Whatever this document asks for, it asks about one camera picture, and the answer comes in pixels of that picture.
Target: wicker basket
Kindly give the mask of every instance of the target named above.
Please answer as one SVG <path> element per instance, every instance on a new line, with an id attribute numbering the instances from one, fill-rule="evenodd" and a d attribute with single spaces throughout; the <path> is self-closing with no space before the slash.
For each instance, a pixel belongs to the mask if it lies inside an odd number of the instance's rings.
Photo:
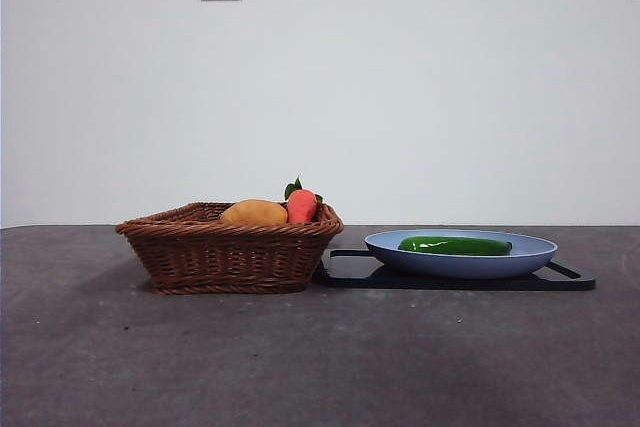
<path id="1" fill-rule="evenodd" d="M 217 222 L 231 205 L 196 202 L 129 220 L 116 232 L 126 236 L 156 293 L 265 294 L 304 290 L 329 241 L 344 228 L 327 204 L 305 224 Z"/>

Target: black cutting board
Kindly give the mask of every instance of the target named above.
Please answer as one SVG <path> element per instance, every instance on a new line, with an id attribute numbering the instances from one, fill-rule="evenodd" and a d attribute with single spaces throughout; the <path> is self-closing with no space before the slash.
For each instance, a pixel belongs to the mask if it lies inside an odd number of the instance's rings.
<path id="1" fill-rule="evenodd" d="M 383 265 L 368 250 L 325 251 L 313 280 L 329 287 L 351 289 L 424 290 L 592 290 L 595 279 L 586 272 L 552 259 L 532 274 L 507 279 L 454 279 L 417 275 Z"/>

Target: green cucumber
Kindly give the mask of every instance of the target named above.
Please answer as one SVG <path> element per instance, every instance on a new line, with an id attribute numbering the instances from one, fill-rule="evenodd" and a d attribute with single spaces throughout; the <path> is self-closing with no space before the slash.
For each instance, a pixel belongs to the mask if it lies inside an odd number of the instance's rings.
<path id="1" fill-rule="evenodd" d="M 399 250 L 448 255 L 507 255 L 511 252 L 511 242 L 478 239 L 475 237 L 407 237 Z"/>

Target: light blue plate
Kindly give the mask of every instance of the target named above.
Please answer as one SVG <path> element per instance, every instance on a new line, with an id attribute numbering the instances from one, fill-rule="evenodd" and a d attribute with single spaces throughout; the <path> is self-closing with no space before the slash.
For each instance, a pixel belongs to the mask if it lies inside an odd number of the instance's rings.
<path id="1" fill-rule="evenodd" d="M 446 255 L 398 250 L 400 242 L 414 235 L 476 237 L 502 240 L 513 245 L 508 255 Z M 530 274 L 551 260 L 558 246 L 528 235 L 490 230 L 419 229 L 392 230 L 365 237 L 376 259 L 389 267 L 412 273 L 458 279 L 502 279 Z"/>

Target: mango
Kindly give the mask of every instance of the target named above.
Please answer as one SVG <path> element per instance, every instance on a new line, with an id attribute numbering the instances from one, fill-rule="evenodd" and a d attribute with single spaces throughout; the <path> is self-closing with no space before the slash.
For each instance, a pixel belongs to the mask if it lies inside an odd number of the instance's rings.
<path id="1" fill-rule="evenodd" d="M 222 222 L 230 224 L 286 224 L 287 218 L 287 209 L 277 202 L 258 199 L 236 202 L 220 215 Z"/>

